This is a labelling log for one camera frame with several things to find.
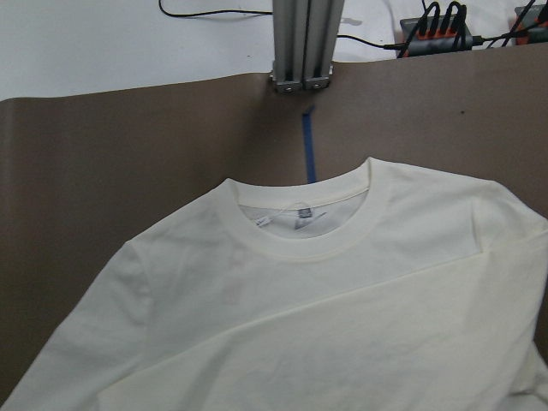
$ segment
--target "ribbed neckline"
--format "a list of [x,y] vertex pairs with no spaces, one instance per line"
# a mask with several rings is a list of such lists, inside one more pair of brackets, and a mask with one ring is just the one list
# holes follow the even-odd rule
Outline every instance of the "ribbed neckline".
[[[253,250],[278,259],[322,259],[352,247],[368,235],[380,219],[390,195],[386,163],[369,157],[358,168],[307,185],[254,186],[227,178],[211,191],[224,227]],[[239,205],[283,209],[297,201],[323,206],[369,190],[356,212],[336,229],[311,238],[286,238],[265,231],[249,220]]]

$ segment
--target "shirt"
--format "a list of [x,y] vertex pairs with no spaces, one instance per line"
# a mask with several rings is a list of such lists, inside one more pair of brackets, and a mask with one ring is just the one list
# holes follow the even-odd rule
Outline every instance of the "shirt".
[[547,251],[470,176],[226,179],[120,248],[1,410],[548,409]]

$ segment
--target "power adapter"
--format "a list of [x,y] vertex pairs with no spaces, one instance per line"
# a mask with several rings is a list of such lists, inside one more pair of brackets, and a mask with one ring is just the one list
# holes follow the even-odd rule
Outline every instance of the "power adapter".
[[[445,21],[445,15],[440,15],[438,18],[428,17],[426,30],[416,30],[415,28],[420,23],[420,18],[400,20],[402,27],[403,38],[407,39],[413,30],[416,34],[412,37],[411,42],[403,57],[426,56],[430,54],[449,53],[452,51],[472,50],[474,39],[465,23],[460,22],[455,24],[456,15],[450,15],[447,19],[449,25],[438,27],[439,19]],[[463,25],[464,41],[462,38],[457,39],[459,27]]]
[[[524,9],[525,7],[516,7],[515,8],[516,15],[520,16]],[[526,27],[530,27],[534,25],[535,23],[539,23],[540,21],[543,21],[543,23],[539,24],[536,27],[529,28],[527,30],[526,36],[516,38],[515,42],[518,45],[528,45],[531,43],[544,43],[545,41],[548,41],[548,21],[546,20],[548,18],[548,15],[546,15],[548,14],[547,12],[548,12],[548,6],[546,6],[545,4],[531,6],[531,8],[523,17],[523,20],[521,20],[521,23],[518,26],[517,30],[523,30]]]

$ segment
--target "power strip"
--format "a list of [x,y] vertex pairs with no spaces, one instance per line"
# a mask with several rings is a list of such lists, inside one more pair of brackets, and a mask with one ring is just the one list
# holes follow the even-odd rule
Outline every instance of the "power strip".
[[[439,20],[442,21],[444,17],[444,15],[440,15]],[[449,27],[452,26],[454,18],[454,15],[450,17]],[[419,22],[419,19],[420,18],[400,20],[404,41],[414,30],[415,26]],[[433,20],[434,17],[427,18],[428,27],[432,26]],[[456,47],[454,46],[456,31],[452,31],[449,27],[445,33],[441,33],[438,28],[432,36],[430,35],[430,28],[426,30],[425,35],[420,35],[419,31],[417,31],[411,40],[411,43],[409,43],[409,47],[407,48],[404,57],[426,56],[430,54],[449,53],[452,51],[472,50],[474,39],[466,24],[464,25],[466,35],[463,47],[460,39],[458,40]]]
[[[525,15],[525,17],[523,17],[523,20],[521,21],[517,30],[523,30],[524,28],[532,26],[533,24],[539,22],[538,17],[540,14],[540,10],[542,10],[544,6],[545,4],[532,6]],[[515,14],[519,16],[524,9],[525,7],[516,7]],[[544,43],[546,41],[548,41],[548,21],[545,21],[538,27],[530,28],[529,30],[527,30],[527,36],[518,37],[515,39],[515,42],[518,45]]]

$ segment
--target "white floor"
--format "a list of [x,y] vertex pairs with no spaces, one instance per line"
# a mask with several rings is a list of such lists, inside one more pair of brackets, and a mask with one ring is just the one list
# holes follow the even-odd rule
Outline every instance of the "white floor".
[[[449,2],[440,1],[442,10]],[[462,3],[468,6],[472,34],[490,37],[507,32],[514,8],[527,0]],[[271,1],[164,0],[164,7],[172,13],[270,10]],[[339,33],[377,43],[400,42],[395,34],[399,20],[422,11],[420,0],[346,0]],[[2,0],[0,56],[0,101],[268,72],[274,57],[272,19],[175,19],[160,12],[158,0]],[[394,51],[339,39],[334,59],[370,62],[395,57]]]

